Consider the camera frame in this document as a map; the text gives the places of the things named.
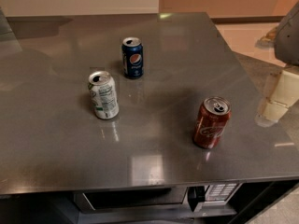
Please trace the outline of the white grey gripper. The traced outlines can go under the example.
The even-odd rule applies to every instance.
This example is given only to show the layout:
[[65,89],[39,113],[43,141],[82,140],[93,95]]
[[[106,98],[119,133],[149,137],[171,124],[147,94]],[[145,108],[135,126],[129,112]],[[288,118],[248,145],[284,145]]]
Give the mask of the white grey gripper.
[[[291,65],[299,65],[299,1],[278,25],[274,42],[275,57]],[[299,100],[299,70],[284,68],[271,73],[265,83],[265,101],[261,115],[278,122]]]

